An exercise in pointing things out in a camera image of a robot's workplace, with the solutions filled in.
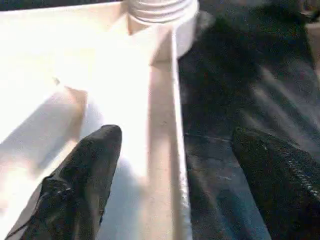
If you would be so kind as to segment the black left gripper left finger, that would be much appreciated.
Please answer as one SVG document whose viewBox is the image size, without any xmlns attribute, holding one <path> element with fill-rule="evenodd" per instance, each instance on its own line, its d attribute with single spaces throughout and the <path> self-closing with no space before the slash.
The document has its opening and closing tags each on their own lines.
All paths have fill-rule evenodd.
<svg viewBox="0 0 320 240">
<path fill-rule="evenodd" d="M 118 125 L 84 137 L 31 195 L 7 240 L 94 240 L 122 147 Z"/>
</svg>

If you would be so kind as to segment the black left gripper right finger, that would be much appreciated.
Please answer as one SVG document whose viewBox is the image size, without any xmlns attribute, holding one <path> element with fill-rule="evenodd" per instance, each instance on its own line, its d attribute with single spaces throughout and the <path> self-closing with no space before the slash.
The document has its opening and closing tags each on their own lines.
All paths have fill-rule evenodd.
<svg viewBox="0 0 320 240">
<path fill-rule="evenodd" d="M 237 127 L 232 150 L 273 240 L 320 238 L 320 164 L 274 135 Z"/>
</svg>

